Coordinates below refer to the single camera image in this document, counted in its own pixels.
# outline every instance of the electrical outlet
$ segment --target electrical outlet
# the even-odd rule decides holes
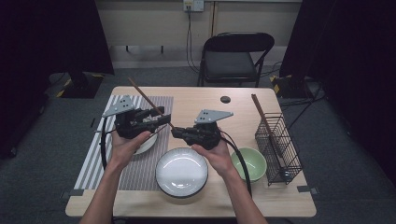
[[[204,11],[204,0],[183,0],[184,11]]]
[[[204,0],[194,0],[194,11],[204,11]]]
[[[194,0],[183,0],[183,10],[188,11],[189,7],[190,7],[190,11],[193,11]]]

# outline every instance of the plate rim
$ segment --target plate rim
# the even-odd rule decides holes
[[[168,196],[170,196],[170,197],[172,197],[172,198],[177,198],[177,199],[186,199],[186,198],[190,198],[190,197],[196,195],[197,193],[201,192],[201,190],[202,190],[202,189],[204,188],[204,186],[206,185],[207,179],[208,179],[208,177],[209,177],[209,167],[207,166],[207,161],[206,161],[205,157],[202,156],[202,155],[200,155],[198,152],[196,152],[197,155],[203,157],[204,162],[205,162],[205,165],[206,165],[206,177],[205,177],[205,182],[204,182],[204,184],[203,184],[197,191],[195,191],[194,193],[189,194],[189,195],[184,195],[184,196],[172,195],[172,194],[166,192],[165,190],[163,190],[163,188],[161,188],[161,185],[158,183],[158,178],[157,178],[157,167],[158,167],[158,163],[159,163],[160,160],[163,158],[163,156],[165,156],[168,152],[171,152],[171,151],[176,150],[176,149],[183,149],[183,148],[187,148],[187,149],[190,149],[190,150],[196,152],[194,149],[192,149],[192,148],[190,148],[190,147],[176,147],[176,148],[173,148],[173,149],[171,149],[171,150],[169,150],[169,151],[166,151],[163,155],[161,155],[161,157],[158,159],[157,163],[155,164],[155,174],[154,174],[154,176],[155,176],[155,182],[157,183],[157,186],[158,186],[158,187],[160,188],[160,190],[161,190],[163,193],[165,193],[166,195],[168,195]]]
[[[151,148],[155,145],[155,143],[157,142],[158,134],[155,133],[152,137],[150,137],[150,139],[153,139],[153,138],[155,138],[155,139],[153,140],[153,144],[152,144],[150,147],[148,147],[147,149],[145,149],[145,150],[143,150],[143,151],[141,151],[141,152],[138,152],[138,151],[140,150],[140,148],[145,144],[145,143],[143,143],[142,146],[140,146],[140,148],[134,153],[134,155],[140,155],[140,154],[142,154],[142,153],[144,153],[144,152],[149,151],[149,149],[151,149]]]

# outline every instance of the small dark object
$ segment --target small dark object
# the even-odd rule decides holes
[[[231,102],[231,98],[228,96],[221,96],[220,100],[224,103],[224,104],[228,104]]]
[[[92,119],[92,122],[91,122],[90,128],[91,128],[91,127],[93,127],[93,124],[94,124],[94,123],[95,123],[95,118],[93,118],[93,119]]]

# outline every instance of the person's right hand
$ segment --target person's right hand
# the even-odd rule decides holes
[[[223,140],[220,140],[219,144],[210,150],[206,150],[196,144],[192,145],[191,148],[198,152],[198,154],[206,157],[220,176],[225,176],[232,169],[235,169],[231,161],[227,143]]]
[[[119,136],[117,132],[111,133],[111,150],[110,162],[115,163],[121,169],[125,168],[132,159],[134,153],[140,146],[149,139],[150,132],[145,131],[139,134],[134,139],[126,139]]]

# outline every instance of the person's left hand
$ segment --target person's left hand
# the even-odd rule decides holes
[[[134,139],[126,139],[119,136],[119,134],[114,131],[111,133],[113,146],[111,152],[110,162],[115,162],[115,164],[121,169],[125,168],[132,159],[134,153],[140,148],[147,139],[149,139],[150,132],[142,132]]]

